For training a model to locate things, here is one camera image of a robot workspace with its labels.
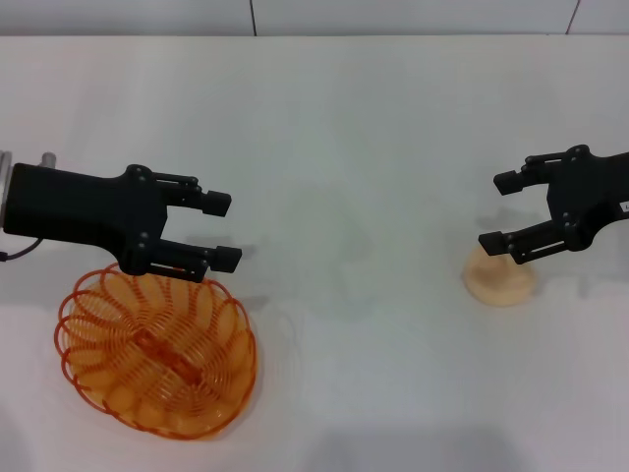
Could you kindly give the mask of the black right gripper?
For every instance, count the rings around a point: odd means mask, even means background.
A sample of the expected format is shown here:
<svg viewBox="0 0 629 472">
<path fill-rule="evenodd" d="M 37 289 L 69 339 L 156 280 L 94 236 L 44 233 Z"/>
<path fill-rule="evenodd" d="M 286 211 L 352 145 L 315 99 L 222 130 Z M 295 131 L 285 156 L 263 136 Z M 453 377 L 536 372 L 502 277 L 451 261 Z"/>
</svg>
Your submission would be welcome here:
<svg viewBox="0 0 629 472">
<path fill-rule="evenodd" d="M 496 174 L 502 196 L 547 185 L 551 219 L 512 232 L 479 236 L 489 256 L 510 256 L 517 265 L 566 251 L 588 249 L 607 225 L 628 218 L 628 154 L 595 156 L 586 145 L 565 154 L 530 155 L 519 171 Z"/>
</svg>

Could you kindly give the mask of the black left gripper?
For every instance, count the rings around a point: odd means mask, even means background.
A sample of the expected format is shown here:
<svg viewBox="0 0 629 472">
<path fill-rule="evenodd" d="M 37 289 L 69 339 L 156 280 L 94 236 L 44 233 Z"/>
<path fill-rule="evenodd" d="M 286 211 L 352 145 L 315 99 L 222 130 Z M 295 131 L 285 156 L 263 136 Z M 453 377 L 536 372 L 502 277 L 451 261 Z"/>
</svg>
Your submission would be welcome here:
<svg viewBox="0 0 629 472">
<path fill-rule="evenodd" d="M 224 217 L 229 194 L 204 192 L 199 179 L 130 165 L 111 178 L 18 163 L 10 180 L 6 233 L 101 248 L 128 274 L 170 266 L 161 235 L 169 207 Z"/>
</svg>

